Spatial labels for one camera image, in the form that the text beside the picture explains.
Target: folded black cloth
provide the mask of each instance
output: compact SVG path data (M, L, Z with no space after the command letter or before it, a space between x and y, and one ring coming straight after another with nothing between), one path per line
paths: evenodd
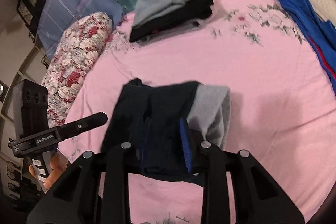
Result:
M154 179L189 180L180 135L199 82L150 87L140 79L124 85L113 111L101 152L129 141L137 150L141 172Z
M194 18L206 19L212 14L211 5L213 5L213 0L191 0L182 8L146 22L140 27L132 28L129 41L136 42L150 34L177 27Z

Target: pink bed sheet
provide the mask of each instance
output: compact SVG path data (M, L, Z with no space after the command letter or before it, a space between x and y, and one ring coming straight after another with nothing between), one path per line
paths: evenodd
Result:
M152 86L227 85L232 113L224 149L249 150L308 221L336 181L336 100L328 76L277 0L215 0L213 11L203 29L144 47L124 39L129 14L66 122L99 111L111 117L122 85L134 77ZM71 162L85 150L98 153L107 126L62 142L60 151ZM197 185L129 175L129 188L134 224L200 222Z

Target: hand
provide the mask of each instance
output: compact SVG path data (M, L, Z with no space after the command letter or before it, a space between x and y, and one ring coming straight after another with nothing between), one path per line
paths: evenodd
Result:
M50 161L50 167L53 169L53 171L49 174L45 182L43 183L44 187L46 189L49 189L55 182L58 180L58 178L63 174L65 171L65 167L63 164L61 164L59 159L59 154L55 154L51 161ZM37 175L35 173L35 170L32 165L29 166L29 173L33 175L35 178L37 178Z

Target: gray cloth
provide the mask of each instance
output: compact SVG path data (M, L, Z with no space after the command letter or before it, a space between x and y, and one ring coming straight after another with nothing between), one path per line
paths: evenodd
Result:
M144 23L162 17L185 5L191 0L138 0L135 6L133 27L139 27Z
M190 129L200 131L204 140L223 148L231 115L230 88L199 85L187 117Z

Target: silver screw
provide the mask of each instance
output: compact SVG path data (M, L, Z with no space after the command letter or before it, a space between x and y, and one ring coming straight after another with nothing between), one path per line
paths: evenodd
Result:
M201 146L202 146L203 148L209 148L209 147L211 146L211 143L205 141L205 142L202 142L202 143L201 143Z
M240 150L239 155L241 155L243 158L247 158L250 155L250 152L247 150Z
M130 148L131 146L132 146L132 145L131 145L131 143L129 143L129 142L124 142L124 143L121 144L121 147L122 147L123 149Z
M93 152L92 151L85 151L83 153L83 158L84 159L88 159L88 158L91 158L93 156Z

